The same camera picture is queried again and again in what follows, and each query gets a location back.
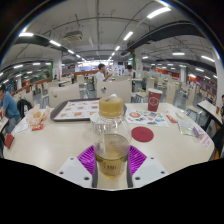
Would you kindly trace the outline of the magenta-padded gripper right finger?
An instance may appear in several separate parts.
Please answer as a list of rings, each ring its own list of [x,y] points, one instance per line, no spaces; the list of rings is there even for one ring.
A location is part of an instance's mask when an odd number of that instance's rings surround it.
[[[127,185],[140,188],[168,175],[166,169],[153,156],[146,156],[134,146],[130,147],[127,163]]]

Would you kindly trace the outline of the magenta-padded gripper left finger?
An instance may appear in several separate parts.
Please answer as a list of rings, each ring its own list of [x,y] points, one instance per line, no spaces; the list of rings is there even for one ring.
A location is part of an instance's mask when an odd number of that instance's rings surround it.
[[[56,175],[84,188],[96,188],[98,172],[94,148],[90,146],[77,157],[69,157]]]

